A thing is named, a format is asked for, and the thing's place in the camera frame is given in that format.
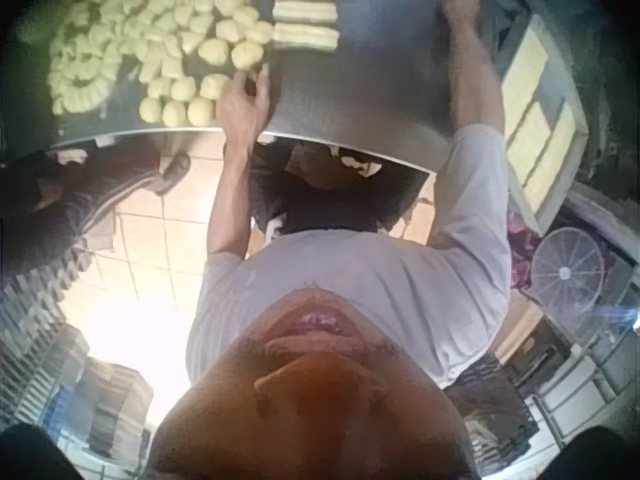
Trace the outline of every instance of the person's hand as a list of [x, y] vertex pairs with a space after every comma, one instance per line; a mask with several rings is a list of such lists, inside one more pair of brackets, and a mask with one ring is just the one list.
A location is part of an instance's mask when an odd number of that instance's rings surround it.
[[227, 136], [227, 148], [250, 150], [262, 133], [269, 115], [269, 68], [263, 65], [256, 79], [256, 96], [247, 94], [247, 76], [237, 72], [227, 82], [216, 106], [216, 115]]
[[480, 0], [444, 0], [444, 13], [449, 25], [475, 28], [480, 13]]

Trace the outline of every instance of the man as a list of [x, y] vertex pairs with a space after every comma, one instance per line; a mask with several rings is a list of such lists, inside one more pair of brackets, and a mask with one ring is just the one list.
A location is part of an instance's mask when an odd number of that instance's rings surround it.
[[269, 110], [237, 76], [209, 258], [187, 351], [192, 389], [155, 436], [144, 478], [478, 478], [441, 388], [482, 356], [506, 311], [501, 88], [478, 0], [448, 0], [452, 117], [428, 245], [353, 230], [283, 235], [243, 260], [249, 169]]

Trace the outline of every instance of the white t-shirt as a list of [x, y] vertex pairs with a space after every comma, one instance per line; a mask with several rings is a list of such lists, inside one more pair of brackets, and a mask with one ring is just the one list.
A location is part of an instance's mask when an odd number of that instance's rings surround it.
[[402, 346], [441, 387], [484, 355], [507, 310], [505, 141], [472, 125], [454, 137], [435, 184], [427, 245], [385, 234], [314, 230], [257, 255], [208, 258], [187, 346], [196, 382], [269, 306], [290, 292], [334, 292]]

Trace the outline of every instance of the kitchen counter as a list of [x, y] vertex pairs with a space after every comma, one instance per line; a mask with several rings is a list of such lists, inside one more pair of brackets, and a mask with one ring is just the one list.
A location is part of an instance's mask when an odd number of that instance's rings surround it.
[[[272, 2], [256, 3], [269, 18]], [[453, 133], [449, 116], [449, 33], [441, 2], [337, 3], [341, 32], [337, 52], [270, 54], [276, 92], [267, 132], [347, 146], [421, 170], [438, 171], [446, 160]], [[486, 14], [482, 37], [495, 51], [492, 26], [492, 15]], [[53, 118], [47, 108], [47, 95], [43, 94], [47, 70], [42, 63], [48, 62], [46, 54], [34, 53], [35, 47], [16, 48], [23, 52], [14, 52], [13, 66], [22, 73], [13, 75], [9, 85], [3, 86], [3, 97], [10, 98], [4, 112], [7, 123], [12, 123], [7, 128], [8, 141], [16, 156], [101, 135], [169, 131], [139, 118], [138, 106], [146, 85], [136, 79], [135, 62], [123, 63], [114, 91], [101, 109]], [[187, 74], [197, 78], [211, 73], [211, 69], [199, 59], [185, 62]], [[25, 112], [29, 118], [17, 118]], [[214, 124], [206, 129], [173, 130], [217, 129]]]

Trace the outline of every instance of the man's right hand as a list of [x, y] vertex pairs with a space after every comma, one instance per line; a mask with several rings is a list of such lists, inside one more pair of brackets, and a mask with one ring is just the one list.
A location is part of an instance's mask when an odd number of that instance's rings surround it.
[[247, 94], [247, 76], [237, 72], [225, 86], [216, 115], [227, 137], [228, 149], [250, 151], [264, 130], [269, 115], [269, 68], [263, 65], [256, 79], [256, 96]]
[[480, 0], [444, 0], [444, 12], [451, 28], [475, 28], [480, 14]]

